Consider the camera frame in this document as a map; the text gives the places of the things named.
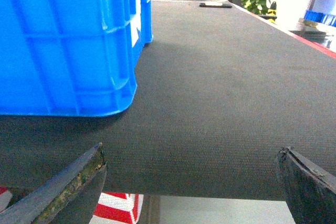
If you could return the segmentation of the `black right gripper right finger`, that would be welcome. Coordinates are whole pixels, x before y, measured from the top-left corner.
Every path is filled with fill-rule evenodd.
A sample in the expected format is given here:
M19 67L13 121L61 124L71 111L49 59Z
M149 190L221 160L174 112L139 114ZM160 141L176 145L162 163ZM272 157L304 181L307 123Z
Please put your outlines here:
M276 156L276 178L295 223L335 223L335 176L292 147Z

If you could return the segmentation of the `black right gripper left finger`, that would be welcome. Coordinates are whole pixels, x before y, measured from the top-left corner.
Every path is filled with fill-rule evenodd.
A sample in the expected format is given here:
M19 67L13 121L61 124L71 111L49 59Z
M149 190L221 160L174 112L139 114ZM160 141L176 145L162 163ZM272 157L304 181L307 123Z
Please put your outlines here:
M89 223L107 176L102 143L1 212L1 223Z

